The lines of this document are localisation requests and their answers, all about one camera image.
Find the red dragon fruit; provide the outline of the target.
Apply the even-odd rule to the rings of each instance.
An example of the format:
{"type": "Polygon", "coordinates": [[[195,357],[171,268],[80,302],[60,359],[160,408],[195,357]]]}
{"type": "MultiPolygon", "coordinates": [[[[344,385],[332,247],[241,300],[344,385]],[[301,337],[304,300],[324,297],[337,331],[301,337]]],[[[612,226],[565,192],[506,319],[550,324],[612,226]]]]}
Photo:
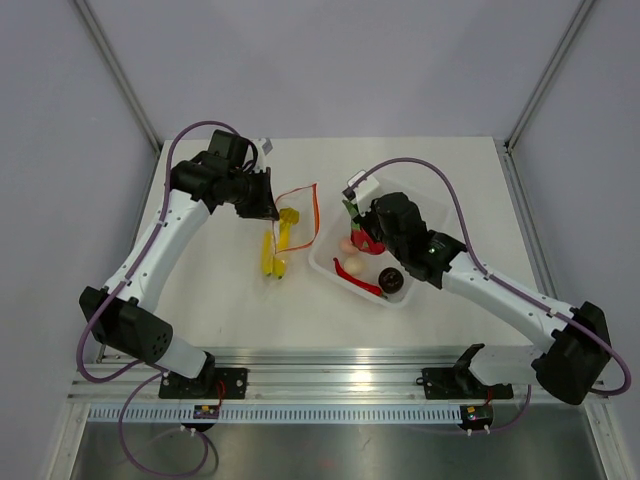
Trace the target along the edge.
{"type": "Polygon", "coordinates": [[[342,204],[350,216],[350,241],[354,247],[360,252],[369,255],[383,254],[386,251],[385,246],[380,242],[375,242],[358,222],[360,213],[357,206],[349,200],[343,200],[342,204]]]}

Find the clear zip bag orange zipper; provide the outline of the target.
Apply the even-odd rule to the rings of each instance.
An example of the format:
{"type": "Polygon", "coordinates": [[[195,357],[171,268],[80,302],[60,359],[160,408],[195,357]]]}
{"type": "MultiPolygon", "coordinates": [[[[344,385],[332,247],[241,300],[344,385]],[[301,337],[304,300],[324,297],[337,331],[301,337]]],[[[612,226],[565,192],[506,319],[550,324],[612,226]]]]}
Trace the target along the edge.
{"type": "MultiPolygon", "coordinates": [[[[318,184],[312,183],[307,186],[297,187],[286,191],[276,198],[275,205],[278,211],[286,207],[291,207],[298,210],[300,213],[298,224],[293,226],[291,229],[290,247],[286,250],[288,272],[291,255],[310,248],[319,233],[320,208],[318,201],[318,184]]],[[[267,226],[266,231],[270,231],[272,223],[277,221],[272,221],[267,226]]]]}

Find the yellow banana bunch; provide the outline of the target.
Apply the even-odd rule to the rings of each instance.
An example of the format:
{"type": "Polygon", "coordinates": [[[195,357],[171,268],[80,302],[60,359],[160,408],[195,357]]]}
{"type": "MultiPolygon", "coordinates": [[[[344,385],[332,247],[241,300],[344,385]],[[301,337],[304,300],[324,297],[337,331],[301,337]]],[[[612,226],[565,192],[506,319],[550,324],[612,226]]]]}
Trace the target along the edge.
{"type": "Polygon", "coordinates": [[[300,219],[298,210],[286,207],[279,211],[279,220],[272,223],[263,236],[261,272],[265,277],[282,279],[287,272],[286,250],[290,247],[290,234],[300,219]]]}

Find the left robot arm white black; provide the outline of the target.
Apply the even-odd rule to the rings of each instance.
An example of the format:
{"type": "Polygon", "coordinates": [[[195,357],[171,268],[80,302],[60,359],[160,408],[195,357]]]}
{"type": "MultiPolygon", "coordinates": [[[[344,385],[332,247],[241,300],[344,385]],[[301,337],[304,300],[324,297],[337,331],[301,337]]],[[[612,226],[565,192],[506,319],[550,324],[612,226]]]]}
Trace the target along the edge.
{"type": "Polygon", "coordinates": [[[92,383],[84,364],[89,338],[162,372],[181,376],[181,386],[195,398],[215,388],[215,361],[204,350],[174,333],[156,316],[160,296],[191,238],[225,204],[244,219],[276,221],[270,168],[258,169],[257,146],[232,127],[211,122],[208,147],[189,160],[167,153],[163,195],[146,231],[117,271],[100,288],[86,287],[79,305],[87,324],[76,349],[82,377],[92,383]]]}

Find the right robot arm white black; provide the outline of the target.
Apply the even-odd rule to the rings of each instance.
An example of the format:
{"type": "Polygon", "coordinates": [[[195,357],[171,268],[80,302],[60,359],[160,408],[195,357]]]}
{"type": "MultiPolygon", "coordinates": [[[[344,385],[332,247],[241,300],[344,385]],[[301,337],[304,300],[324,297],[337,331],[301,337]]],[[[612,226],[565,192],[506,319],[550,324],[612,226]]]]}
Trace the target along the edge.
{"type": "Polygon", "coordinates": [[[612,357],[598,306],[575,307],[499,278],[470,246],[429,229],[404,193],[373,200],[353,220],[411,277],[480,306],[529,340],[527,347],[470,346],[451,369],[451,380],[465,397],[508,384],[537,384],[570,405],[592,393],[612,357]]]}

